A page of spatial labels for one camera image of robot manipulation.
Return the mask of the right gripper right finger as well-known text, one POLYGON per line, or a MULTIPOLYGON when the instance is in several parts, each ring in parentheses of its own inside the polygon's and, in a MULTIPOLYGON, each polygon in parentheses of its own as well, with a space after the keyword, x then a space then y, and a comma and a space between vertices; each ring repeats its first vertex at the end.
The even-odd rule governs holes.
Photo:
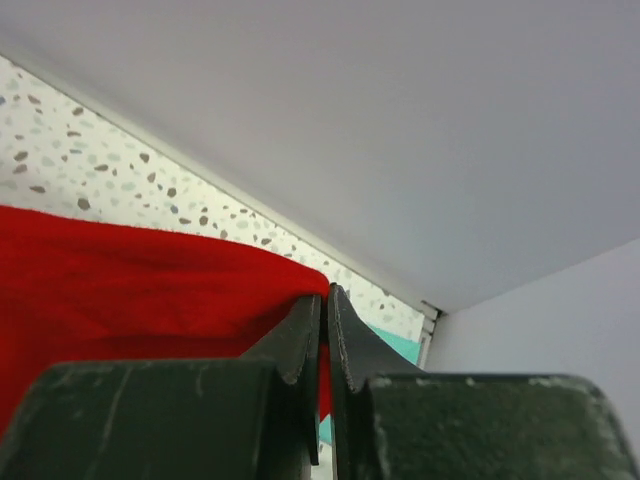
POLYGON ((327 333, 338 479, 635 479, 608 398, 567 375, 429 373, 332 285, 327 333))

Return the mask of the red t shirt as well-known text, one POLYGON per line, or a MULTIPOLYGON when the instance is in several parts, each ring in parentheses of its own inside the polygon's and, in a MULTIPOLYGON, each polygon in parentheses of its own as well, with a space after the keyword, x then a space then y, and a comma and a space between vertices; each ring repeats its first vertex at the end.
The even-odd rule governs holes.
POLYGON ((1 210, 1 421, 60 362, 233 358, 328 279, 247 245, 1 210))

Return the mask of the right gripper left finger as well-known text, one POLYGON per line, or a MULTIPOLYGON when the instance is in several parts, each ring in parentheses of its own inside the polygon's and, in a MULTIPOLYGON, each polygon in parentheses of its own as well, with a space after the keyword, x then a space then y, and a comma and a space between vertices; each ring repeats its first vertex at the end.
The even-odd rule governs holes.
POLYGON ((1 443, 5 479, 307 479, 319 460, 321 300, 235 359, 64 363, 1 443))

